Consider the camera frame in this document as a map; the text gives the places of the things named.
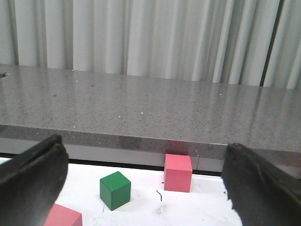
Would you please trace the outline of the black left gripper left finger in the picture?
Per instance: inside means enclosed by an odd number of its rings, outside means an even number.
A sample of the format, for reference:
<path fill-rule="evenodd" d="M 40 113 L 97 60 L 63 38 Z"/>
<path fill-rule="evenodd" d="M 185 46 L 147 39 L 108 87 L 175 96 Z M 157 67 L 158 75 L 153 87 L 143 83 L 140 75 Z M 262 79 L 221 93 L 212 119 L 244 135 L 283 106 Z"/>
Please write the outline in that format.
<path fill-rule="evenodd" d="M 0 224 L 42 226 L 67 177 L 69 156 L 52 135 L 0 166 Z"/>

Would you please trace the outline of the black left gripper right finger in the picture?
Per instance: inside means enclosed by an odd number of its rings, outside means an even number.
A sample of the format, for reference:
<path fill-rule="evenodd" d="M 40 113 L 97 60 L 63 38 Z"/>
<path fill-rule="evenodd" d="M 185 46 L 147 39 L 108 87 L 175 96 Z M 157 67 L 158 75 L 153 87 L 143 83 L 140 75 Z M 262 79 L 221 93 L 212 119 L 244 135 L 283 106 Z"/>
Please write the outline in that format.
<path fill-rule="evenodd" d="M 299 226 L 301 182 L 251 149 L 229 144 L 222 179 L 244 226 Z"/>

